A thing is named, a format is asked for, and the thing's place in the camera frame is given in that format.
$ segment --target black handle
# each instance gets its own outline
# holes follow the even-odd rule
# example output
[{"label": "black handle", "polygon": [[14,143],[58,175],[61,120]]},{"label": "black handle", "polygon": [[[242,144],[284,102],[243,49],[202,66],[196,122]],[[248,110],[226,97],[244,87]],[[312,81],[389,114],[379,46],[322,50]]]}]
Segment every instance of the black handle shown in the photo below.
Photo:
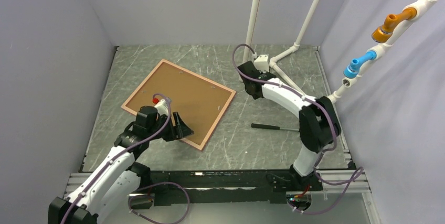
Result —
[{"label": "black handle", "polygon": [[280,127],[278,127],[278,126],[267,125],[267,124],[252,123],[250,126],[252,128],[257,128],[257,129],[268,129],[268,130],[279,130],[280,129]]}]

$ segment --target blue faucet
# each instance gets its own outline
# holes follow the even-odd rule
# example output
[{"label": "blue faucet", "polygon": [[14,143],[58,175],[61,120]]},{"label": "blue faucet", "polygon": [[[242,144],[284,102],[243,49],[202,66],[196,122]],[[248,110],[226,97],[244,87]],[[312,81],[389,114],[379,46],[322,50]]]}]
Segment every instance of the blue faucet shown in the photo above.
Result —
[{"label": "blue faucet", "polygon": [[374,60],[377,57],[377,54],[374,51],[368,51],[366,52],[365,55],[363,55],[362,57],[358,58],[358,59],[352,59],[351,63],[349,64],[349,66],[346,67],[345,71],[343,72],[343,74],[345,74],[346,77],[353,79],[357,76],[358,72],[360,71],[360,67],[362,67],[362,65],[369,61],[369,60]]}]

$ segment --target cork board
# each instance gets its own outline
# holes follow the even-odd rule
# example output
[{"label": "cork board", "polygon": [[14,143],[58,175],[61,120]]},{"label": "cork board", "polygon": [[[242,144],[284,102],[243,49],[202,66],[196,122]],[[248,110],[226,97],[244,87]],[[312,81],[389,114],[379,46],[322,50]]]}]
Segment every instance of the cork board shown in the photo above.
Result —
[{"label": "cork board", "polygon": [[121,108],[136,115],[142,106],[153,105],[155,93],[169,97],[172,112],[177,111],[195,132],[182,141],[202,150],[236,91],[161,60]]}]

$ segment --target orange valve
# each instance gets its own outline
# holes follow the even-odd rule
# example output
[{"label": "orange valve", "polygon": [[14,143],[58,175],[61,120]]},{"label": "orange valve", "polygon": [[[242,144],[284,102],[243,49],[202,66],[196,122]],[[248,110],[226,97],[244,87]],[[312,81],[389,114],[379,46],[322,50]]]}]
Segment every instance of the orange valve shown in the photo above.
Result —
[{"label": "orange valve", "polygon": [[383,25],[377,27],[372,34],[373,40],[377,43],[385,43],[393,35],[394,29],[400,22],[410,20],[417,15],[417,10],[414,7],[408,7],[400,14],[389,14],[386,17]]}]

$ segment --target marble tabletop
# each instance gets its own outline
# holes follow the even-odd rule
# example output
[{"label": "marble tabletop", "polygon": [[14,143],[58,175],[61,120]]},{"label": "marble tabletop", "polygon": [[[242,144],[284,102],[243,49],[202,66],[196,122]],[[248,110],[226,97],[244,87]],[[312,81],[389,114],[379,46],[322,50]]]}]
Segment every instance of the marble tabletop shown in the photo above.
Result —
[{"label": "marble tabletop", "polygon": [[[278,104],[246,94],[230,56],[235,45],[136,45],[118,48],[84,159],[84,172],[97,168],[116,137],[134,116],[120,108],[161,59],[237,91],[206,147],[199,151],[181,141],[155,140],[137,160],[152,170],[216,170],[289,168],[302,143],[298,132],[252,129],[251,123],[298,128],[298,119]],[[271,57],[289,45],[255,45]],[[237,52],[241,62],[242,49]],[[278,65],[306,94],[326,95],[325,82],[311,46],[302,46]],[[342,145],[327,153],[320,168],[346,168]]]}]

